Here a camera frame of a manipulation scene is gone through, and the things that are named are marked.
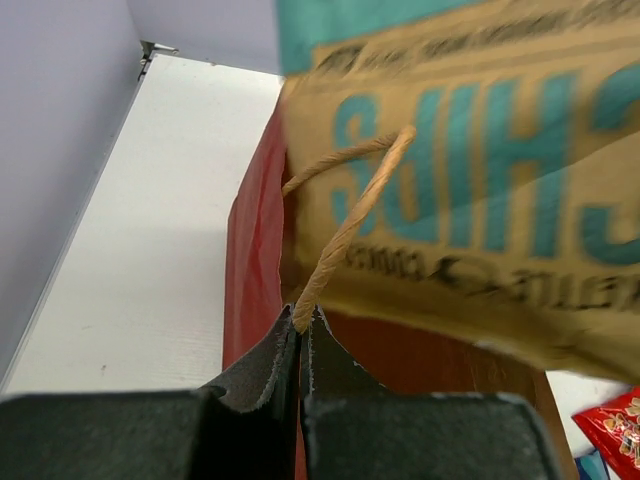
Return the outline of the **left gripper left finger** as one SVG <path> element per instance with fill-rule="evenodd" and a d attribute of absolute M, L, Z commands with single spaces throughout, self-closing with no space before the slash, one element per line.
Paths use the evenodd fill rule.
<path fill-rule="evenodd" d="M 1 403 L 4 479 L 292 479 L 299 337 L 270 331 L 194 390 L 33 394 Z"/>

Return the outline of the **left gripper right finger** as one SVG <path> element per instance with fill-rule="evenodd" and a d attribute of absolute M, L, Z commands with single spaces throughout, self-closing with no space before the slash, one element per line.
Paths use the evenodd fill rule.
<path fill-rule="evenodd" d="M 316 308 L 302 337 L 300 422 L 311 479 L 559 479 L 542 419 L 510 393 L 400 395 Z"/>

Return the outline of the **tan kettle chips bag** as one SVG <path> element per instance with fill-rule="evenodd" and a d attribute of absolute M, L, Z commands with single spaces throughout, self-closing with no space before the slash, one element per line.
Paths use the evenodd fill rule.
<path fill-rule="evenodd" d="M 639 5 L 281 1 L 314 307 L 639 380 Z"/>

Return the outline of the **red paper bag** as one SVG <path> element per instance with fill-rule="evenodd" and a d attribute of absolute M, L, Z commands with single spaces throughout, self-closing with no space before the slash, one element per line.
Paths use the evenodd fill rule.
<path fill-rule="evenodd" d="M 295 202 L 283 198 L 288 180 L 281 110 L 274 109 L 249 163 L 228 218 L 224 367 L 268 332 L 296 287 L 292 260 Z M 546 375 L 504 355 L 442 335 L 377 318 L 328 312 L 337 340 L 395 394 L 514 393 L 545 422 L 566 479 L 578 478 Z"/>

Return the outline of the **blue Burts crisps bag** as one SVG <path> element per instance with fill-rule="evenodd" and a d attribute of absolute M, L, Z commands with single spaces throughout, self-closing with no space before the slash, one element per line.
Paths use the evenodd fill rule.
<path fill-rule="evenodd" d="M 580 480 L 610 480 L 606 462 L 598 450 L 574 459 Z"/>

